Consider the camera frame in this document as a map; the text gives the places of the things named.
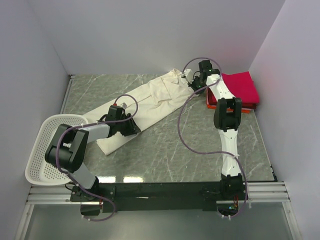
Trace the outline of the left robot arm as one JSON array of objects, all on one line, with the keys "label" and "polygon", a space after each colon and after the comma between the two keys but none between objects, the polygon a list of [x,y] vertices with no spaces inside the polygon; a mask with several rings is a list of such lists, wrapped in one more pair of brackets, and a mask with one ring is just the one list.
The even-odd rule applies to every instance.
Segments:
[{"label": "left robot arm", "polygon": [[87,144],[98,139],[107,139],[120,133],[124,137],[141,132],[132,115],[121,106],[113,104],[97,123],[84,128],[71,125],[58,126],[45,152],[44,159],[60,172],[68,175],[83,187],[82,195],[88,201],[100,195],[98,177],[93,175],[84,164]]}]

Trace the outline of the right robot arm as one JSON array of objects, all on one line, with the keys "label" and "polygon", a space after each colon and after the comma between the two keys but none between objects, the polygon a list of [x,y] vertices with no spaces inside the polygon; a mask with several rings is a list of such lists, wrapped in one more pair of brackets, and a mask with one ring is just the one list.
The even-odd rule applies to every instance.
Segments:
[{"label": "right robot arm", "polygon": [[230,200],[241,193],[244,187],[237,147],[242,100],[231,93],[223,80],[221,71],[214,69],[208,58],[202,58],[198,67],[199,76],[195,76],[188,85],[200,93],[207,86],[207,90],[216,99],[213,123],[220,136],[223,160],[219,193],[222,198]]}]

